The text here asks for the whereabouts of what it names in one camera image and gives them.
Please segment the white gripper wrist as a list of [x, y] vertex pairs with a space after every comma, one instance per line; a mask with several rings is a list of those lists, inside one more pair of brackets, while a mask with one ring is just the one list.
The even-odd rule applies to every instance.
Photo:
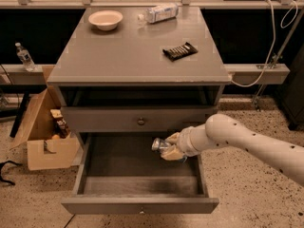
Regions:
[[177, 144], [161, 152], [161, 157], [166, 161], [178, 161], [183, 158], [199, 155], [206, 144], [205, 126], [184, 128], [180, 133], [176, 132], [165, 139], [170, 144]]

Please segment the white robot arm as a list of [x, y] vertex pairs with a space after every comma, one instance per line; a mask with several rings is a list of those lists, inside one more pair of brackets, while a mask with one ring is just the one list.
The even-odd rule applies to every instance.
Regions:
[[233, 146], [247, 151], [299, 185], [304, 185], [302, 146], [256, 133], [224, 114], [212, 115], [204, 124], [186, 127], [165, 141], [168, 146], [161, 151], [161, 157], [167, 161], [197, 156], [207, 149]]

